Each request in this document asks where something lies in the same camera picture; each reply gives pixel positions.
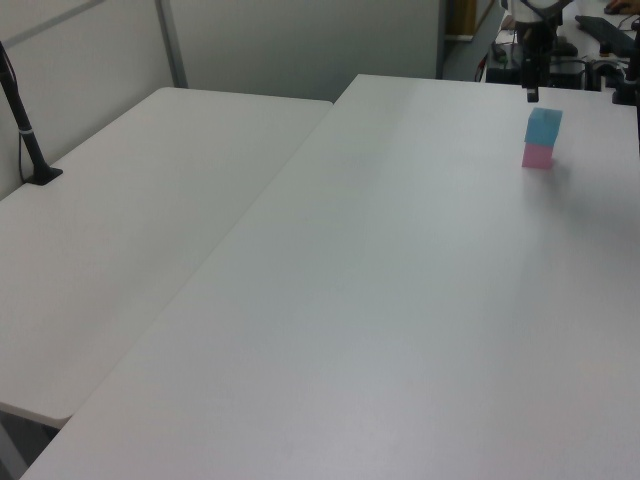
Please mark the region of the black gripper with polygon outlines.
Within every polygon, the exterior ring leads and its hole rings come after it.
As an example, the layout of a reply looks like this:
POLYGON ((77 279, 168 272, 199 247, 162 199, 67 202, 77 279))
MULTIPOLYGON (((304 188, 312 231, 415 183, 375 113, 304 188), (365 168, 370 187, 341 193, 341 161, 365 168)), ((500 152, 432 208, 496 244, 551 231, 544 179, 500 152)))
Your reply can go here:
POLYGON ((557 40, 557 28, 554 20, 515 24, 516 43, 520 50, 521 84, 529 103, 539 101, 539 62, 550 62, 557 40))

